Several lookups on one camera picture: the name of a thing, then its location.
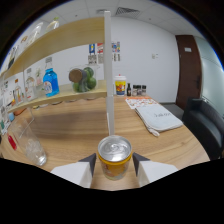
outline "ceiling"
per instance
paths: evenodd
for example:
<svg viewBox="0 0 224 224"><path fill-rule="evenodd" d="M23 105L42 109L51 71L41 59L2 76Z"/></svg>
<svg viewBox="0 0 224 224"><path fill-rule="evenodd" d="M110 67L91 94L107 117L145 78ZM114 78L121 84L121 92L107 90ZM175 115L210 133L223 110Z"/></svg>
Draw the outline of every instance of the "ceiling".
<svg viewBox="0 0 224 224"><path fill-rule="evenodd" d="M125 8L138 10L116 15L117 9ZM64 25L80 19L102 17L97 10L106 9L112 17L127 17L153 24L174 35L189 34L204 38L202 34L181 15L161 4L150 0L73 0L62 4L39 19L48 23L54 17L59 17L59 24Z"/></svg>

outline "black chair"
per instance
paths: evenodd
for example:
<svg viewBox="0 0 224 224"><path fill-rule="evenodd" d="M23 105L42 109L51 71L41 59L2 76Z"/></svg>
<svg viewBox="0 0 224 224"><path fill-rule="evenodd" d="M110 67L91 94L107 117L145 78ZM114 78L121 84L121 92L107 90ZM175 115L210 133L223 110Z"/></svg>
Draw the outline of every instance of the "black chair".
<svg viewBox="0 0 224 224"><path fill-rule="evenodd" d="M224 120L211 105L202 99L189 98L182 121L201 143L210 160L222 158Z"/></svg>

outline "wooden shelf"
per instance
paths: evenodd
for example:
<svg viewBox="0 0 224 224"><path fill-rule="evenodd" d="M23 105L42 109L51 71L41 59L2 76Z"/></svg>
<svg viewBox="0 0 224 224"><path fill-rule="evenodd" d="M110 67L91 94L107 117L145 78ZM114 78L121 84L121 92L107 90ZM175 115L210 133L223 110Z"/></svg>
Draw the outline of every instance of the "wooden shelf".
<svg viewBox="0 0 224 224"><path fill-rule="evenodd" d="M5 72L4 79L23 72L35 62L56 52L80 45L104 42L103 17L83 19L59 26L27 47Z"/></svg>
<svg viewBox="0 0 224 224"><path fill-rule="evenodd" d="M51 104L60 101L107 97L106 80L98 80L98 88L85 93L75 93L72 89L71 84L59 86L59 89L60 93L55 96L46 97L44 95L30 102L24 102L18 106L15 105L8 111L8 113L15 112L17 110L21 110L27 107L33 107L42 104Z"/></svg>

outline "aluminum can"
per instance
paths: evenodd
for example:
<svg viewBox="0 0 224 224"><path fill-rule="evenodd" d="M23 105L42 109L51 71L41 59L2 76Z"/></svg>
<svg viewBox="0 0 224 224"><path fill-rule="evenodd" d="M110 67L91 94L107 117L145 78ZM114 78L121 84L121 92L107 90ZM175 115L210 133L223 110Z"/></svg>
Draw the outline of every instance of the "aluminum can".
<svg viewBox="0 0 224 224"><path fill-rule="evenodd" d="M132 156L131 144L126 138L111 135L102 139L97 154L105 177L120 180L125 176Z"/></svg>

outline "cabinet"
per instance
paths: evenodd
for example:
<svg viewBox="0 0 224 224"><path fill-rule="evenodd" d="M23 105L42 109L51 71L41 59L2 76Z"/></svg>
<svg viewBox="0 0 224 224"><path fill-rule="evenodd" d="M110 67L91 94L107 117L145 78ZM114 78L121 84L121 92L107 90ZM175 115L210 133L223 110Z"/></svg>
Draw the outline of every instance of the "cabinet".
<svg viewBox="0 0 224 224"><path fill-rule="evenodd" d="M91 43L104 44L104 80L99 80L99 88L85 93L74 93L71 85L61 85L59 86L60 94L49 98L42 96L36 100L25 102L18 106L15 105L8 113L57 101L106 97L109 134L114 134L110 11L105 11L104 17L83 19L65 24L38 38L19 55L10 69L4 72L4 80L19 72L24 72L25 69L35 62L51 54Z"/></svg>

